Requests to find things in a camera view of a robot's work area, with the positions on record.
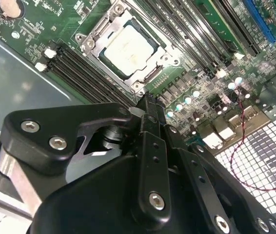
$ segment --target cpu socket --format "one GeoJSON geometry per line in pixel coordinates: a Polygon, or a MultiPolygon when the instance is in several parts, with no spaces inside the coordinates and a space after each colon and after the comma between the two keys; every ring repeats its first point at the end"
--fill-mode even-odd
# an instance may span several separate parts
{"type": "Polygon", "coordinates": [[[77,33],[75,40],[84,55],[123,88],[143,94],[143,87],[176,59],[130,10],[116,1],[90,34],[77,33]]]}

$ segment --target ram slot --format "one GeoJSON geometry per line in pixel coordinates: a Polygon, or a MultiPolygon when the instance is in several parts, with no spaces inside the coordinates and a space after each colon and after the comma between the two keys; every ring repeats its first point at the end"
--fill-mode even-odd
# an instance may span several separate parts
{"type": "Polygon", "coordinates": [[[48,66],[51,72],[92,103],[118,102],[127,107],[134,105],[125,94],[71,49],[60,48],[48,66]]]}
{"type": "Polygon", "coordinates": [[[90,77],[92,77],[92,81],[94,81],[94,83],[99,83],[103,88],[105,88],[109,93],[109,96],[113,97],[113,101],[123,103],[128,107],[135,105],[122,91],[110,83],[91,64],[81,58],[74,51],[67,49],[64,53],[68,56],[72,56],[73,60],[78,62],[79,68],[83,69],[90,77]]]}
{"type": "Polygon", "coordinates": [[[91,103],[101,103],[101,100],[98,96],[90,92],[89,89],[83,88],[83,85],[80,84],[78,80],[71,77],[72,74],[70,71],[68,72],[65,68],[58,67],[57,65],[50,67],[50,71],[57,77],[61,78],[65,83],[67,83],[70,87],[76,90],[91,103]]]}
{"type": "Polygon", "coordinates": [[[225,19],[226,23],[233,30],[234,34],[238,38],[238,40],[245,47],[247,52],[256,56],[260,53],[260,48],[247,31],[233,8],[230,6],[227,0],[209,0],[213,7],[215,7],[222,17],[225,19]]]}
{"type": "Polygon", "coordinates": [[[210,43],[212,44],[213,47],[215,47],[214,41],[210,39],[209,34],[212,35],[215,42],[217,42],[223,48],[224,51],[226,51],[228,54],[231,54],[232,51],[230,50],[228,45],[226,43],[224,43],[223,40],[217,35],[217,33],[209,25],[209,23],[206,21],[204,16],[201,14],[201,12],[197,9],[197,7],[193,4],[192,1],[187,1],[186,3],[184,2],[184,0],[173,0],[173,1],[176,2],[176,6],[179,6],[180,11],[183,12],[185,16],[191,17],[193,19],[195,24],[201,29],[201,31],[203,31],[203,34],[205,35],[205,37],[207,37],[207,39],[210,41],[210,43]]]}
{"type": "Polygon", "coordinates": [[[189,28],[182,24],[182,19],[179,19],[176,14],[170,9],[170,5],[168,5],[165,1],[158,0],[157,4],[167,13],[167,15],[174,21],[174,24],[177,25],[178,28],[182,30],[182,32],[190,39],[191,43],[196,47],[198,52],[200,53],[200,56],[203,56],[203,58],[209,62],[210,65],[213,65],[215,62],[215,59],[209,55],[209,53],[206,52],[206,49],[198,42],[198,39],[194,35],[194,33],[189,30],[189,28]]]}
{"type": "Polygon", "coordinates": [[[202,60],[200,57],[196,55],[196,52],[194,49],[192,49],[187,42],[182,38],[182,36],[178,33],[176,33],[176,30],[174,26],[165,18],[163,17],[162,13],[158,10],[158,7],[156,4],[154,4],[153,0],[147,0],[146,1],[149,8],[153,11],[155,16],[163,22],[165,25],[165,29],[168,31],[168,33],[173,36],[172,40],[176,41],[179,45],[182,46],[181,50],[185,51],[187,55],[190,56],[191,59],[193,59],[194,62],[196,62],[202,70],[205,72],[208,72],[209,68],[207,67],[207,62],[202,60]]]}
{"type": "Polygon", "coordinates": [[[180,2],[176,0],[171,0],[174,4],[174,9],[177,9],[182,16],[188,21],[188,23],[193,27],[197,34],[201,37],[201,40],[208,46],[208,48],[218,57],[219,60],[224,61],[225,56],[222,54],[222,51],[214,45],[212,38],[202,29],[201,25],[198,23],[197,19],[186,10],[185,6],[182,6],[180,2]]]}

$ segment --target blue pcie slot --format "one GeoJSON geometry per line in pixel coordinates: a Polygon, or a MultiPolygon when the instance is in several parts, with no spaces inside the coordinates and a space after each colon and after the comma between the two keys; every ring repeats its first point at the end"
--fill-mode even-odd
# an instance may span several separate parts
{"type": "Polygon", "coordinates": [[[260,30],[262,31],[263,35],[266,37],[266,39],[271,43],[276,43],[276,38],[272,34],[271,30],[261,17],[260,13],[256,9],[253,0],[243,0],[244,5],[250,12],[251,16],[255,20],[256,24],[259,26],[260,30]]]}

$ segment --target perforated metal panel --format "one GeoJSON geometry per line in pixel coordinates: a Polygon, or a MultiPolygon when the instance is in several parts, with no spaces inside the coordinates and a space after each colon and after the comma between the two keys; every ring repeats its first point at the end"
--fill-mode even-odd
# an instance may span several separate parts
{"type": "MultiPolygon", "coordinates": [[[[233,146],[216,156],[230,172],[233,146]]],[[[237,151],[233,169],[241,181],[266,189],[276,187],[276,120],[245,139],[237,151]]],[[[262,192],[244,186],[270,213],[276,213],[276,191],[262,192]]]]}

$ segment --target red cable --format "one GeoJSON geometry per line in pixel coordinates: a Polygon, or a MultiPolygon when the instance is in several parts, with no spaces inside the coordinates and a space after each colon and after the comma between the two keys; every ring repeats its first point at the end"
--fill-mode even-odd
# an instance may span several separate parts
{"type": "Polygon", "coordinates": [[[237,150],[244,144],[244,140],[245,140],[244,108],[243,108],[243,105],[242,105],[242,101],[241,101],[240,99],[239,99],[238,102],[239,102],[239,106],[240,106],[240,108],[241,108],[241,110],[242,110],[242,141],[241,141],[240,144],[238,144],[238,145],[235,147],[233,153],[231,154],[231,158],[230,158],[230,169],[231,169],[232,173],[234,174],[235,178],[236,178],[241,184],[244,184],[244,185],[247,186],[247,187],[250,187],[250,188],[256,189],[256,190],[260,190],[260,191],[264,191],[264,192],[275,191],[275,190],[276,190],[276,187],[275,187],[275,188],[272,188],[272,189],[263,189],[263,188],[258,188],[258,187],[253,186],[253,185],[249,185],[248,183],[241,181],[241,180],[238,178],[236,172],[234,171],[234,169],[233,169],[233,167],[232,167],[232,163],[233,163],[233,160],[234,160],[235,153],[236,153],[237,150]]]}

